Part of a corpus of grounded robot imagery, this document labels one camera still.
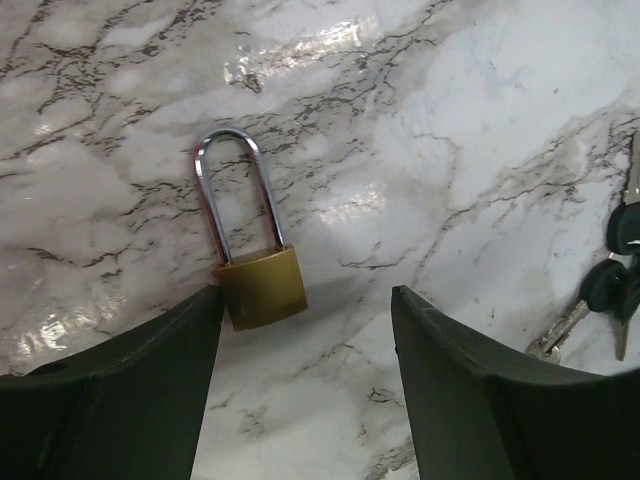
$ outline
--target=bunch of keys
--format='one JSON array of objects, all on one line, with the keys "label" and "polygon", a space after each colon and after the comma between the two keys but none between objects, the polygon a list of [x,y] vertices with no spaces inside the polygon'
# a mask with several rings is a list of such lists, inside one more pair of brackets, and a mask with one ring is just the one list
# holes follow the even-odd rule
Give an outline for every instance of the bunch of keys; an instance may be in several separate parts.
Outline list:
[{"label": "bunch of keys", "polygon": [[560,363],[560,347],[580,320],[590,312],[610,312],[619,326],[616,358],[624,360],[631,318],[640,306],[640,268],[634,265],[627,269],[611,257],[613,254],[640,255],[640,132],[633,136],[631,152],[623,203],[611,214],[607,226],[607,246],[612,255],[591,269],[580,286],[573,308],[527,347],[528,355]]}]

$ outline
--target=padlock body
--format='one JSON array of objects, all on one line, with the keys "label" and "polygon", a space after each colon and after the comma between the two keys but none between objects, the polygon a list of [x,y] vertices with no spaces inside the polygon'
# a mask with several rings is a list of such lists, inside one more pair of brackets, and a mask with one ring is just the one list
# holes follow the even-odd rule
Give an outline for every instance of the padlock body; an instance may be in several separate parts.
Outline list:
[{"label": "padlock body", "polygon": [[216,271],[233,329],[262,327],[307,309],[296,251],[268,248]]}]

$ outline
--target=key blade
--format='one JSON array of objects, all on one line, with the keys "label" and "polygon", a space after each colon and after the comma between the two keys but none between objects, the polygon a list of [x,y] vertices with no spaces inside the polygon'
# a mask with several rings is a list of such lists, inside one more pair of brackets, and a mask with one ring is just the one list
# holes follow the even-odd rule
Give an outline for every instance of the key blade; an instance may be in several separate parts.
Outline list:
[{"label": "key blade", "polygon": [[616,345],[616,359],[620,362],[624,361],[627,356],[627,343],[629,342],[629,326],[631,322],[626,321],[620,325],[620,335]]},{"label": "key blade", "polygon": [[627,205],[637,202],[640,202],[640,131],[634,133],[631,140],[631,168],[624,195],[624,203]]}]

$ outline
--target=padlock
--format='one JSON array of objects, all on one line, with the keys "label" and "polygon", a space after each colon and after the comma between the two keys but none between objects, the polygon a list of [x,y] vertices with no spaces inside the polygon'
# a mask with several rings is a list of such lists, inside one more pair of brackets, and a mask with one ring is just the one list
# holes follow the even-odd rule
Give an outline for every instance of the padlock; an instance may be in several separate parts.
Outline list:
[{"label": "padlock", "polygon": [[[214,139],[231,136],[242,141],[258,170],[260,192],[275,239],[275,245],[235,258],[222,229],[220,214],[209,182],[205,152]],[[194,165],[203,204],[211,223],[213,239],[220,255],[216,270],[222,294],[236,331],[262,327],[307,309],[296,251],[287,245],[275,208],[269,177],[262,153],[255,140],[244,130],[232,126],[216,128],[203,136],[195,147]]]}]

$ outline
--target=marble surface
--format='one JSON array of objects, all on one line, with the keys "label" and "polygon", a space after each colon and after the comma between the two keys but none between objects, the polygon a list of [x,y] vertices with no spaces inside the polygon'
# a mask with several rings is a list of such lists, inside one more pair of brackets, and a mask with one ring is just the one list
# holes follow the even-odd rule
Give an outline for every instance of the marble surface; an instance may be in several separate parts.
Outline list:
[{"label": "marble surface", "polygon": [[[193,478],[417,479],[391,287],[519,350],[607,254],[640,125],[640,2],[0,4],[0,374],[104,341],[213,281],[189,151],[256,136],[310,309],[225,325]],[[268,242],[212,151],[234,252]],[[592,314],[563,364],[625,362]]]}]

